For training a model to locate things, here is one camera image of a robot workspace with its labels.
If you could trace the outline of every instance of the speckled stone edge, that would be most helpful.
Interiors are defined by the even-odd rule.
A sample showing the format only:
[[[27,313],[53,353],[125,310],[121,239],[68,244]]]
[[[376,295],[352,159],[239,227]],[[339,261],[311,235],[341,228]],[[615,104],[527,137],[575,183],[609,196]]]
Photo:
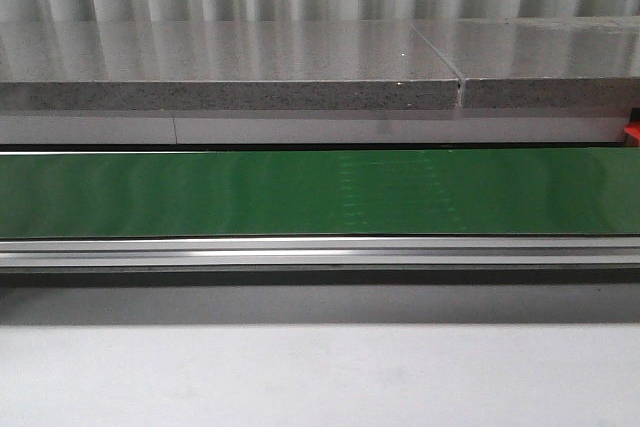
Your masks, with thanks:
[[[463,106],[476,108],[597,108],[629,113],[640,106],[640,78],[467,79]]]
[[[322,82],[7,82],[1,110],[444,110],[458,83]]]

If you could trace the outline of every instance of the green belt surface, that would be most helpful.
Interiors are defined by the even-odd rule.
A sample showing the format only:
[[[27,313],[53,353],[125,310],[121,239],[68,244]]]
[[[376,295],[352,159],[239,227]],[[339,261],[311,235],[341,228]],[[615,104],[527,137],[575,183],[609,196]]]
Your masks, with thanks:
[[[640,149],[0,156],[1,238],[640,234]]]

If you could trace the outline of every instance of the aluminum rail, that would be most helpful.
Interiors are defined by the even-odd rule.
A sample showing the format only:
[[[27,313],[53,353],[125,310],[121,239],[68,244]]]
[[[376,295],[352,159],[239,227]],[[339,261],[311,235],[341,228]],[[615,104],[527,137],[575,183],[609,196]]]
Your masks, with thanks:
[[[251,237],[0,242],[0,273],[640,267],[640,237]]]

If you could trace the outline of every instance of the red object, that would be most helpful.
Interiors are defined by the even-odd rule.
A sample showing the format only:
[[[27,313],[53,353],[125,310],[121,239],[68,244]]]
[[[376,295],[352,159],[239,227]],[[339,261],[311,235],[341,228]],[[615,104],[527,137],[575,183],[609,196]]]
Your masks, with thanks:
[[[624,128],[624,131],[633,139],[635,145],[640,147],[640,122],[631,122]]]

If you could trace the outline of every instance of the conveyor belt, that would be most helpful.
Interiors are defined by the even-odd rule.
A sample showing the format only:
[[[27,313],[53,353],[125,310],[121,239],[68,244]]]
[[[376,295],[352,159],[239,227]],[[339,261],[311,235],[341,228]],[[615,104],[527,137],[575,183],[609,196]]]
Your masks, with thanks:
[[[5,154],[0,265],[635,265],[638,179],[631,148]]]

